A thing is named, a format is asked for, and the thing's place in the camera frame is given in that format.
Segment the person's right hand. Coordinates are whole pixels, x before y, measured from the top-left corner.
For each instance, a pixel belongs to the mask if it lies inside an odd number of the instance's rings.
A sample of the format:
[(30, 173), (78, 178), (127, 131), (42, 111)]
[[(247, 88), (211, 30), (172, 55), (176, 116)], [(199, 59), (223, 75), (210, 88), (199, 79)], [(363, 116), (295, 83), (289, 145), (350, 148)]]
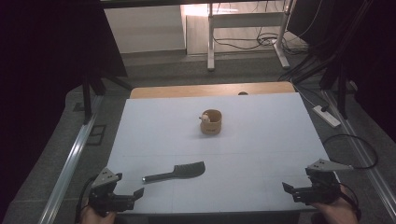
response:
[(346, 196), (333, 203), (312, 203), (318, 212), (311, 217), (312, 224), (359, 224), (354, 207)]

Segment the white power strip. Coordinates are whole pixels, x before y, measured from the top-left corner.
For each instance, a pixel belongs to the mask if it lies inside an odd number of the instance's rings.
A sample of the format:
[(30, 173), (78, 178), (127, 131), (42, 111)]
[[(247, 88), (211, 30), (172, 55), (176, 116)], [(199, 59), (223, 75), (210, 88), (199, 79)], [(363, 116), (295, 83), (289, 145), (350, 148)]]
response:
[(321, 112), (320, 109), (322, 108), (321, 105), (317, 105), (313, 108), (313, 111), (324, 121), (326, 121), (331, 127), (336, 128), (341, 125), (341, 122), (336, 119), (331, 113)]

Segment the wooden table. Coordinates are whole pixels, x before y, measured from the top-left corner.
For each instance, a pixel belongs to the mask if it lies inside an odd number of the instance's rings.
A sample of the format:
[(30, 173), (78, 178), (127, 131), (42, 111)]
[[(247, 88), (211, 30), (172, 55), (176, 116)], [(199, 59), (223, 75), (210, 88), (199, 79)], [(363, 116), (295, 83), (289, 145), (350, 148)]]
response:
[(240, 92), (251, 94), (290, 93), (295, 92), (292, 84), (282, 82), (234, 83), (211, 85), (187, 85), (169, 87), (134, 88), (131, 99), (179, 98), (203, 96), (238, 95)]

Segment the black floor plate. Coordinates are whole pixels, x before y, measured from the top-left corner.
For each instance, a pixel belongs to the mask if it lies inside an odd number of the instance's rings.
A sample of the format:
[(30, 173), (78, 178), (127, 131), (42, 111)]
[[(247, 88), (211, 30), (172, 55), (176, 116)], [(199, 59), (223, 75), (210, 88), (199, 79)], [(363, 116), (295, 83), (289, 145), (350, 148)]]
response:
[(106, 125), (93, 125), (89, 137), (87, 139), (87, 146), (101, 146), (106, 133)]

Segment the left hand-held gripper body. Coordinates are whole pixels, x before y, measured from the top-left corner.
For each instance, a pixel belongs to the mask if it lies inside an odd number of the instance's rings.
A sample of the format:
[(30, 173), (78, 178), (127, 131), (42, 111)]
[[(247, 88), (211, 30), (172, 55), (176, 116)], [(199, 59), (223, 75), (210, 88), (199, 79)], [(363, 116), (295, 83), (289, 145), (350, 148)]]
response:
[(121, 179), (122, 173), (114, 174), (107, 168), (94, 179), (89, 193), (89, 206), (101, 217), (105, 217), (109, 212), (124, 212), (124, 205), (134, 202), (133, 195), (114, 193)]

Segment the black curtain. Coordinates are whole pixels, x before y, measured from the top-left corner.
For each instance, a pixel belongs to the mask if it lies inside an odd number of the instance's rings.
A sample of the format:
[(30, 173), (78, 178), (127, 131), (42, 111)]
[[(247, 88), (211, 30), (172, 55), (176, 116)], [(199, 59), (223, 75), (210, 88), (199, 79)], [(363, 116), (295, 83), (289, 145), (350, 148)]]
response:
[(100, 0), (0, 0), (0, 218), (84, 76), (125, 67)]

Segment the round wooden cup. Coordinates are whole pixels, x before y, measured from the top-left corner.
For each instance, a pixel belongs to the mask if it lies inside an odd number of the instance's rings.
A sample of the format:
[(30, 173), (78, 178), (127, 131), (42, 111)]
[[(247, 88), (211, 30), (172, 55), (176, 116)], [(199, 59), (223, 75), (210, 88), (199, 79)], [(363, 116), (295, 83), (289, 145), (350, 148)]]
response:
[(203, 134), (215, 135), (221, 131), (222, 114), (216, 109), (207, 109), (203, 112), (210, 117), (209, 122), (202, 122), (200, 124), (201, 132)]

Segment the aluminium rail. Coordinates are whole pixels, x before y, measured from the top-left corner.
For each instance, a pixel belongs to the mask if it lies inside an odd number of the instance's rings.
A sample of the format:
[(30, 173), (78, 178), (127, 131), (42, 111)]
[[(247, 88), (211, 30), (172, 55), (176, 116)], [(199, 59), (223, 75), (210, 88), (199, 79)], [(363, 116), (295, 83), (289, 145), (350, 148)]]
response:
[[(320, 92), (323, 98), (329, 103), (330, 110), (333, 115), (341, 122), (341, 128), (343, 132), (347, 135), (348, 141), (352, 145), (355, 154), (362, 165), (368, 166), (374, 162), (370, 158), (368, 153), (368, 145), (364, 144), (361, 140), (357, 138), (357, 134), (353, 129), (351, 123), (344, 118), (344, 116), (338, 111), (336, 99), (330, 91)], [(366, 171), (378, 197), (384, 204), (393, 224), (396, 224), (396, 194), (391, 190), (389, 183), (380, 174), (379, 170), (374, 167)]]
[(40, 219), (37, 224), (53, 224), (64, 195), (66, 194), (67, 188), (71, 182), (72, 176), (77, 168), (79, 158), (86, 145), (93, 124), (97, 118), (98, 110), (103, 101), (103, 96), (94, 96), (92, 101), (92, 115), (91, 117), (81, 126), (77, 138), (70, 149), (70, 152), (64, 163), (64, 167), (60, 172), (60, 175), (54, 185), (51, 195), (47, 201), (47, 204), (42, 212)]

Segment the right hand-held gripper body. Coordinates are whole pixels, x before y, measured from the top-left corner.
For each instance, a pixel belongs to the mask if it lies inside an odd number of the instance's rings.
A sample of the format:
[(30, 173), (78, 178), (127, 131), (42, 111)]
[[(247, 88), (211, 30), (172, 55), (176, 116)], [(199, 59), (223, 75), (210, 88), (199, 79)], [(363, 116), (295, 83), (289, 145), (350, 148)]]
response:
[(335, 171), (352, 170), (351, 165), (345, 165), (334, 161), (319, 159), (305, 168), (312, 185), (307, 188), (295, 190), (295, 195), (304, 195), (308, 203), (333, 203), (338, 198), (346, 196), (351, 204), (354, 203), (343, 191), (341, 183), (335, 176)]

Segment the black metal stand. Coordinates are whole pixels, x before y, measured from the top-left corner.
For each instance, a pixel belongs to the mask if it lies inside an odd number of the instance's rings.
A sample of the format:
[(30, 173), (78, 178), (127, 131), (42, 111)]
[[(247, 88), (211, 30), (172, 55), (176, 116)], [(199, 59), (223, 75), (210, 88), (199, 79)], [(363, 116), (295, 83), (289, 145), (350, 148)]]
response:
[(127, 91), (131, 91), (133, 89), (131, 84), (128, 84), (127, 82), (105, 71), (99, 71), (97, 74), (83, 75), (82, 92), (84, 105), (84, 125), (87, 125), (93, 117), (91, 91), (94, 91), (96, 96), (103, 96), (106, 93), (106, 87), (103, 82), (103, 78), (123, 87)]

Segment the white desk frame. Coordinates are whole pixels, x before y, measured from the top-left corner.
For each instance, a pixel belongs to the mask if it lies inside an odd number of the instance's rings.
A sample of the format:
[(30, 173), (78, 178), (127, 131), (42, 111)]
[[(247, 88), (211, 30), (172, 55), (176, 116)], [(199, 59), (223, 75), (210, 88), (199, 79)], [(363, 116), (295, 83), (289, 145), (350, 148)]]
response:
[(239, 14), (213, 14), (213, 4), (208, 5), (208, 51), (207, 70), (215, 70), (214, 31), (217, 28), (245, 28), (245, 27), (275, 27), (279, 26), (277, 38), (271, 41), (276, 55), (284, 69), (289, 69), (290, 64), (282, 49), (282, 40), (289, 21), (293, 0), (285, 7), (283, 12), (264, 13), (239, 13)]

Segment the person's left hand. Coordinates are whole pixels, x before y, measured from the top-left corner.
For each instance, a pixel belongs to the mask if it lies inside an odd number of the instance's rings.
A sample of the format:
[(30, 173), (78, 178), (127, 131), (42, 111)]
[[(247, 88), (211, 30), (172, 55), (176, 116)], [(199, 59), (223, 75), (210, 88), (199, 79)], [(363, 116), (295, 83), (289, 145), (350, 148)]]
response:
[(87, 205), (81, 211), (80, 224), (114, 224), (116, 215), (115, 212), (109, 212), (105, 217), (101, 217)]

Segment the black tripod stand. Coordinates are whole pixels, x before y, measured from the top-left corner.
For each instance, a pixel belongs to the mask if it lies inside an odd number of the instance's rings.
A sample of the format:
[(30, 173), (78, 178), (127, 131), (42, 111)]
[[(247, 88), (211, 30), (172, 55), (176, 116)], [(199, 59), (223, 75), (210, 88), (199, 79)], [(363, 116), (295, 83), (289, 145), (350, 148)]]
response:
[(294, 0), (287, 30), (341, 75), (373, 119), (396, 119), (396, 0)]

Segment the black spatula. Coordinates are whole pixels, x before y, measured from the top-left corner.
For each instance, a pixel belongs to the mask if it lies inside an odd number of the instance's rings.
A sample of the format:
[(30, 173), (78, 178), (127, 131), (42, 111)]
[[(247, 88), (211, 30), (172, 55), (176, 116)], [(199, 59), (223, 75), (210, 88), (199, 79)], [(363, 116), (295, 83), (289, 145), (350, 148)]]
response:
[(174, 178), (193, 178), (202, 175), (205, 172), (205, 163), (198, 161), (188, 164), (175, 165), (174, 170), (170, 173), (147, 175), (142, 178), (144, 183), (164, 181)]

